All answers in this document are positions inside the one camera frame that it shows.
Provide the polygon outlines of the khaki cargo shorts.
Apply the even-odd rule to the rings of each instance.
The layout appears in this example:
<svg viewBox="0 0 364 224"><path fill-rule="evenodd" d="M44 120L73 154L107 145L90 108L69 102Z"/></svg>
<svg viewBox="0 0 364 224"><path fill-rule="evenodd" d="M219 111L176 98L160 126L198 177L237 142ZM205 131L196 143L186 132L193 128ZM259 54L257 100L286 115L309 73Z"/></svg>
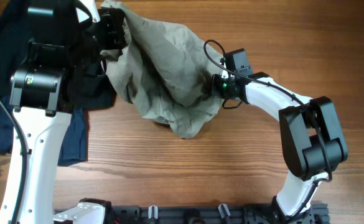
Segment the khaki cargo shorts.
<svg viewBox="0 0 364 224"><path fill-rule="evenodd" d="M220 53L183 24L142 17L119 1L101 6L125 15L126 46L101 53L114 90L144 119L170 126L183 139L196 136L222 104L211 93L212 76L221 69L209 61Z"/></svg>

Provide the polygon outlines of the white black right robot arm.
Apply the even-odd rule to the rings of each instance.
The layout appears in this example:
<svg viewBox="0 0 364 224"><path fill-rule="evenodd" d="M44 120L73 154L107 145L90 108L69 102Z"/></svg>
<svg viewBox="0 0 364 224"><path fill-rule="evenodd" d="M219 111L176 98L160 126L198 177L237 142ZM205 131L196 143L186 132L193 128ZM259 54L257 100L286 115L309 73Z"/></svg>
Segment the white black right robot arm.
<svg viewBox="0 0 364 224"><path fill-rule="evenodd" d="M288 173L273 200L273 219L290 223L307 216L319 185L331 182L333 171L348 157L331 99L296 94L263 72L246 77L214 74L212 94L256 106L278 121Z"/></svg>

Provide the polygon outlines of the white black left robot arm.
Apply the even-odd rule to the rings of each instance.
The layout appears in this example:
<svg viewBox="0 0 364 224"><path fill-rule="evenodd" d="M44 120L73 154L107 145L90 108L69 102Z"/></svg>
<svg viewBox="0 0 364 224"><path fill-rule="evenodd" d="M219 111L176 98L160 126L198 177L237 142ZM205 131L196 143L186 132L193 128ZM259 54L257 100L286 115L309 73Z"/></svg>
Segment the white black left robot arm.
<svg viewBox="0 0 364 224"><path fill-rule="evenodd" d="M94 1L32 1L27 18L33 38L11 77L14 138L0 223L113 223L105 200L86 198L54 213L53 192L83 71L101 51L126 45L124 12Z"/></svg>

